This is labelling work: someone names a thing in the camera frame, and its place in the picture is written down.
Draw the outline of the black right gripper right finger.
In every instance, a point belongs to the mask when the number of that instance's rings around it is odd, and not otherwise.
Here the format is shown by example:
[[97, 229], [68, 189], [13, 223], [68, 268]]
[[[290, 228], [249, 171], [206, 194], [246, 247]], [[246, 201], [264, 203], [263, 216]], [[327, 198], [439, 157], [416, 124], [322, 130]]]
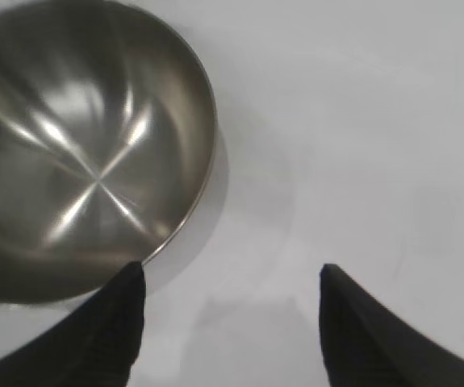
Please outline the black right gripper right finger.
[[332, 386], [464, 386], [464, 359], [391, 313], [336, 264], [320, 271], [320, 346]]

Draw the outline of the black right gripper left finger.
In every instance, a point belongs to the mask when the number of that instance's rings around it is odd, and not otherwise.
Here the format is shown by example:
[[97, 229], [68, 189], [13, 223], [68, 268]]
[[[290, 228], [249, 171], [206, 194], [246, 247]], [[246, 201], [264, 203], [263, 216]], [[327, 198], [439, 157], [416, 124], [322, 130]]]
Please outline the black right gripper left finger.
[[126, 265], [89, 300], [0, 359], [0, 386], [125, 386], [144, 332], [144, 270]]

